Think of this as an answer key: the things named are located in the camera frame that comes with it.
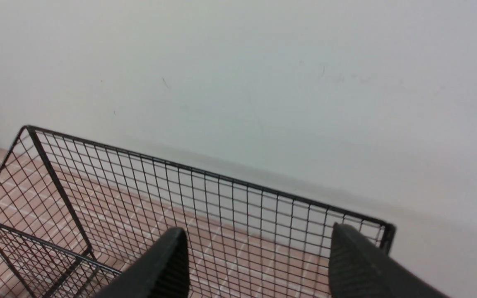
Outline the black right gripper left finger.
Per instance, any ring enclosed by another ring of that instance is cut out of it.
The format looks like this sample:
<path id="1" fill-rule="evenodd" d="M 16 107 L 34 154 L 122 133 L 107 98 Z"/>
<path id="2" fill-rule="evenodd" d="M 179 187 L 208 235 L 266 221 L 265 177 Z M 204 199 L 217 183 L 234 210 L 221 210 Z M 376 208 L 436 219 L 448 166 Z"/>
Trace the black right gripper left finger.
<path id="1" fill-rule="evenodd" d="M 190 291 L 187 234 L 169 228 L 96 298 L 187 298 Z"/>

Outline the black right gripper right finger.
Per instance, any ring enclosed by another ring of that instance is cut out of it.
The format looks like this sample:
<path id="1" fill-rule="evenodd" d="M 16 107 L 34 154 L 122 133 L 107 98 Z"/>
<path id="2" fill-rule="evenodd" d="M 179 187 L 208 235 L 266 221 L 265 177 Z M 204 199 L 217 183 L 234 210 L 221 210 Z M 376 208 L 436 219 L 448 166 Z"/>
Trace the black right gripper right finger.
<path id="1" fill-rule="evenodd" d="M 445 298 L 373 245 L 356 228 L 332 231 L 329 289 L 333 298 Z"/>

